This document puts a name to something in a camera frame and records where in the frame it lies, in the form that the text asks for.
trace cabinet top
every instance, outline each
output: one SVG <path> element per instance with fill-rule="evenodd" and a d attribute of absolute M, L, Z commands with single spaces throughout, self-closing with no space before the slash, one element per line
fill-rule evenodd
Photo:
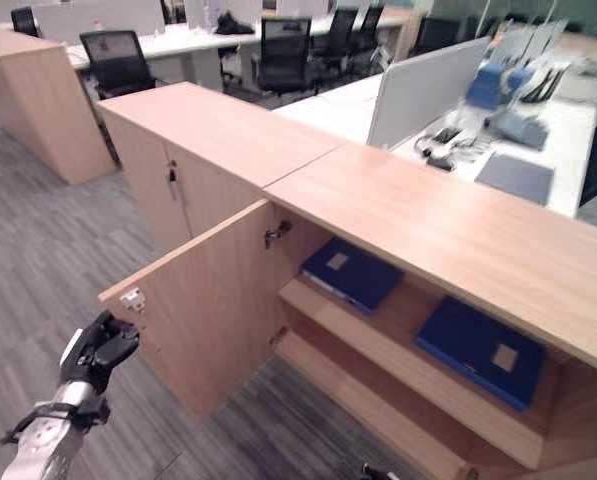
<path fill-rule="evenodd" d="M 265 187 L 345 143 L 263 108 L 191 83 L 99 103 L 113 114 L 255 187 Z"/>
<path fill-rule="evenodd" d="M 60 44 L 0 29 L 0 58 L 61 48 Z"/>
<path fill-rule="evenodd" d="M 265 192 L 597 367 L 597 228 L 355 144 Z"/>

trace cabinet shelf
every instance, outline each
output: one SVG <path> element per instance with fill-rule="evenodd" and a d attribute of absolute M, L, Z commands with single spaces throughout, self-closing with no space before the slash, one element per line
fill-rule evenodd
<path fill-rule="evenodd" d="M 277 352 L 425 474 L 454 480 L 467 471 L 472 432 L 327 335 L 289 332 Z"/>
<path fill-rule="evenodd" d="M 537 468 L 560 366 L 546 360 L 531 408 L 513 410 L 415 344 L 442 298 L 416 281 L 405 277 L 371 317 L 301 278 L 280 297 L 521 465 Z"/>

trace blue binder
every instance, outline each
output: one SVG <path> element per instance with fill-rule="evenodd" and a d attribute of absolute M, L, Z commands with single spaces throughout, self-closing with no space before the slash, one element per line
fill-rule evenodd
<path fill-rule="evenodd" d="M 531 405 L 543 345 L 451 297 L 441 302 L 416 341 L 516 410 Z"/>
<path fill-rule="evenodd" d="M 365 315 L 376 310 L 403 276 L 401 270 L 340 238 L 303 263 L 302 274 Z"/>

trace wooden panel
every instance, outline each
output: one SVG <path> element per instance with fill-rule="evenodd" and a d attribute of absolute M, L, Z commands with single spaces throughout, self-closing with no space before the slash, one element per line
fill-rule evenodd
<path fill-rule="evenodd" d="M 528 473 L 517 478 L 522 480 L 597 480 L 597 457 L 544 472 Z"/>
<path fill-rule="evenodd" d="M 64 49 L 0 31 L 0 124 L 70 184 L 115 168 Z"/>
<path fill-rule="evenodd" d="M 0 61 L 57 173 L 75 185 L 115 169 L 80 81 L 64 49 Z"/>
<path fill-rule="evenodd" d="M 597 366 L 597 228 L 352 144 L 266 193 Z"/>
<path fill-rule="evenodd" d="M 472 441 L 471 432 L 360 355 L 330 342 L 303 328 L 285 335 L 278 353 L 427 475 L 453 480 L 465 470 L 461 455 Z"/>
<path fill-rule="evenodd" d="M 0 58 L 41 52 L 57 47 L 60 47 L 60 44 L 0 29 Z"/>
<path fill-rule="evenodd" d="M 540 470 L 593 457 L 597 457 L 597 370 L 572 361 L 559 389 Z"/>
<path fill-rule="evenodd" d="M 103 116 L 158 250 L 166 253 L 188 242 L 191 231 L 180 201 L 180 190 L 165 179 L 169 159 L 162 140 L 125 120 Z"/>
<path fill-rule="evenodd" d="M 262 198 L 260 189 L 254 189 L 193 153 L 174 145 L 166 145 L 166 149 L 169 159 L 177 165 L 183 190 L 181 201 L 192 236 L 209 230 Z"/>
<path fill-rule="evenodd" d="M 40 142 L 37 133 L 30 125 L 29 119 L 18 99 L 14 96 L 9 80 L 0 66 L 0 126 L 16 138 L 27 149 L 46 163 L 50 168 L 53 163 L 49 154 Z"/>
<path fill-rule="evenodd" d="M 558 379 L 552 362 L 542 369 L 531 409 L 520 413 L 415 345 L 441 297 L 408 279 L 368 321 L 307 280 L 290 282 L 280 297 L 521 464 L 538 467 Z"/>
<path fill-rule="evenodd" d="M 344 143 L 191 83 L 99 105 L 255 187 L 268 185 Z"/>
<path fill-rule="evenodd" d="M 328 236 L 293 216 L 260 200 L 100 295 L 106 307 L 144 329 L 142 354 L 198 417 L 240 387 L 287 324 L 278 284 Z M 293 228 L 266 250 L 264 232 L 280 218 Z M 146 296 L 142 314 L 120 305 L 133 287 Z"/>

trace robotic arm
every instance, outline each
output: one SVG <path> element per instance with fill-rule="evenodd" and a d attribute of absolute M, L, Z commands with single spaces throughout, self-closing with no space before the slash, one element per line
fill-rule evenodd
<path fill-rule="evenodd" d="M 83 438 L 107 422 L 104 397 L 112 370 L 138 348 L 133 325 L 103 312 L 85 330 L 77 330 L 60 362 L 58 390 L 50 402 L 7 432 L 2 444 L 17 443 L 18 453 L 1 480 L 64 480 Z"/>

